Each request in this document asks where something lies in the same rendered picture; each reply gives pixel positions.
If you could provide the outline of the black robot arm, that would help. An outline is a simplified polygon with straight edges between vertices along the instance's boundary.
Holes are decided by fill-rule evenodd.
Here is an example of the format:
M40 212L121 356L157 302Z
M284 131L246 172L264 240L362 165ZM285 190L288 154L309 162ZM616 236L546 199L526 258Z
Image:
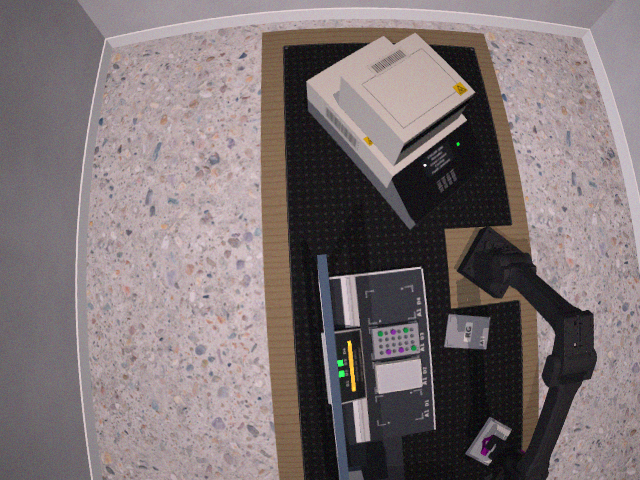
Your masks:
M507 457L499 452L493 463L500 470L485 480L546 480L550 457L574 396L582 382L591 379L597 362L593 313L567 302L536 270L529 253L511 251L509 243L485 242L482 280L508 283L515 288L556 334L552 354L547 356L542 372L549 389L531 442L523 456L515 453L508 458L507 468Z

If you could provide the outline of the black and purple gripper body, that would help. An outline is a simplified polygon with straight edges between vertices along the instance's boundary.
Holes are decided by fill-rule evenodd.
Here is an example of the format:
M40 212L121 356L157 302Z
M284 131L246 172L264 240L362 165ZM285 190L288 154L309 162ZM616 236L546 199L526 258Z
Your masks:
M489 459L491 459L492 461L494 461L494 459L496 458L496 456L498 455L499 452L501 452L503 455L505 455L507 457L506 462L505 462L505 466L507 468L507 460L508 458L515 454L515 453L521 453L524 454L523 451L513 447L510 443L504 441L503 439L493 435L492 438L490 439L490 441L488 442L488 444L486 445L486 449L491 450L493 448L493 446L496 444L495 449L493 450L493 452L491 452L488 456Z

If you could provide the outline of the white pcr plate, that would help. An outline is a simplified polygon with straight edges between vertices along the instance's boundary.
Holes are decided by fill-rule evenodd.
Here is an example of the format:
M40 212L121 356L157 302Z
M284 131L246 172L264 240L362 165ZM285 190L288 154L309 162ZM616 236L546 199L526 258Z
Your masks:
M490 460L488 456L490 452L493 452L493 450L496 447L496 444L494 445L492 450L488 452L486 456L481 454L481 449L482 449L482 441L484 440L484 438L490 437L491 435L494 435L494 434L497 437L503 440L506 440L508 435L510 434L510 431L491 420L487 425L487 427L485 428L485 430L483 431L483 433L481 434L481 436L479 437L479 439L477 440L477 442L475 443L475 445L473 446L473 448L471 449L471 451L469 452L469 454L483 460L488 464L491 463L492 460Z

